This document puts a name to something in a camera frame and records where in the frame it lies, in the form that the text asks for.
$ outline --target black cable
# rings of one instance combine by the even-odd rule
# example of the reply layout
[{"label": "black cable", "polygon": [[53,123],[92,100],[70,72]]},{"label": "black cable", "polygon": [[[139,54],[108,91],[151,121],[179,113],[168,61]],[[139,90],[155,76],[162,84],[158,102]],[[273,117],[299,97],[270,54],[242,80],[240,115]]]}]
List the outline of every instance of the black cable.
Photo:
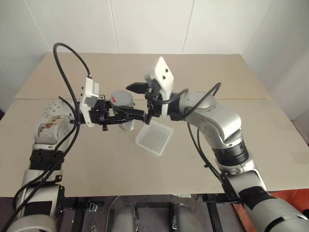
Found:
[{"label": "black cable", "polygon": [[[76,139],[77,139],[77,136],[78,136],[78,133],[79,133],[79,130],[80,130],[80,115],[79,115],[79,107],[78,107],[78,104],[77,104],[77,100],[76,100],[76,97],[74,95],[74,92],[70,86],[70,83],[65,75],[65,73],[63,72],[63,69],[61,67],[61,64],[59,62],[59,58],[58,58],[58,54],[57,54],[57,47],[58,46],[63,46],[67,49],[69,49],[72,53],[74,53],[77,58],[83,63],[83,65],[85,66],[86,70],[87,70],[87,74],[88,74],[88,77],[91,78],[91,74],[90,74],[90,71],[86,65],[86,63],[84,62],[84,60],[72,49],[70,48],[69,46],[67,46],[66,44],[64,43],[56,43],[54,45],[54,48],[53,48],[53,53],[54,53],[54,57],[55,57],[55,61],[56,61],[56,64],[59,68],[59,71],[61,73],[61,76],[64,80],[64,82],[66,83],[66,86],[71,94],[71,97],[73,99],[73,102],[74,102],[74,106],[75,106],[75,112],[76,114],[74,114],[74,125],[76,125],[76,132],[75,132],[75,135],[71,141],[71,143],[69,144],[68,148],[65,150],[65,152],[62,154],[62,156],[59,157],[59,160],[53,165],[53,167],[51,168],[51,170],[49,170],[49,172],[46,174],[45,177],[43,177],[42,181],[33,189],[33,191],[27,196],[26,199],[24,199],[24,201],[19,205],[19,207],[15,210],[15,212],[11,215],[11,217],[9,218],[9,220],[6,222],[6,224],[4,225],[4,227],[2,228],[2,232],[6,232],[7,229],[9,228],[10,224],[13,222],[13,220],[15,219],[15,217],[18,215],[18,213],[20,212],[20,210],[27,204],[27,202],[31,199],[31,197],[39,190],[39,188],[44,184],[44,182],[48,179],[48,177],[53,173],[53,171],[56,169],[56,167],[61,163],[61,161],[64,159],[64,157],[66,156],[66,154],[70,151],[70,149],[73,147]],[[72,129],[68,135],[65,137],[66,139],[74,132],[74,130]]]},{"label": "black cable", "polygon": [[216,178],[219,179],[219,175],[220,175],[219,172],[218,172],[218,171],[213,167],[213,165],[209,162],[209,160],[206,158],[205,154],[198,148],[198,145],[197,145],[197,143],[196,143],[196,141],[195,141],[195,139],[194,139],[194,136],[193,136],[193,134],[192,134],[192,130],[191,130],[191,127],[190,127],[190,124],[189,124],[189,123],[187,123],[187,126],[188,126],[188,129],[189,129],[189,133],[190,133],[191,139],[192,139],[192,141],[193,141],[193,144],[194,144],[195,148],[197,149],[199,155],[201,156],[201,158],[202,158],[203,161],[205,162],[206,167],[209,167],[210,170],[211,170],[211,172],[214,174],[214,176],[215,176]]},{"label": "black cable", "polygon": [[160,105],[164,105],[164,104],[170,104],[176,100],[178,100],[182,94],[184,93],[187,93],[189,91],[188,88],[185,88],[183,89],[180,93],[176,94],[175,96],[171,97],[170,99],[168,100],[164,100],[164,101],[161,101],[161,100],[158,100],[158,99],[155,99],[155,98],[152,98],[152,101],[157,103],[157,104],[160,104]]},{"label": "black cable", "polygon": [[199,105],[201,105],[201,103],[213,92],[213,96],[216,95],[216,93],[218,92],[219,88],[221,86],[221,82],[218,82],[217,84],[214,85],[214,87],[211,88],[211,90],[209,90],[202,98],[201,100],[199,100],[195,106],[193,106],[186,114],[184,114],[183,118],[185,119],[186,117],[188,117],[193,111],[196,110],[196,108],[198,108]]},{"label": "black cable", "polygon": [[[65,99],[63,99],[62,97],[59,96],[59,98],[71,109],[73,115],[74,115],[74,118],[76,118],[76,112],[74,110],[74,108],[71,106],[70,103],[68,103]],[[76,123],[74,124],[73,126],[73,129],[72,129],[72,132],[76,129]],[[51,154],[51,157],[53,157],[55,155],[55,152],[59,149],[59,147],[64,143],[65,140],[68,139],[68,137],[71,135],[72,133],[69,133],[67,136],[65,136],[61,141],[60,143],[58,143],[58,145],[55,147],[54,151],[52,152]],[[30,185],[32,185],[33,183],[35,183],[36,181],[38,181],[39,179],[41,179],[47,172],[48,170],[51,168],[51,165],[49,165],[46,170],[41,174],[39,175],[38,177],[34,178],[33,180],[29,181],[28,183],[26,183],[24,186],[22,186],[15,194],[15,196],[13,197],[13,202],[12,202],[12,207],[13,207],[13,210],[16,210],[16,202],[17,202],[17,198],[19,196],[19,194],[26,188],[28,188]]]}]

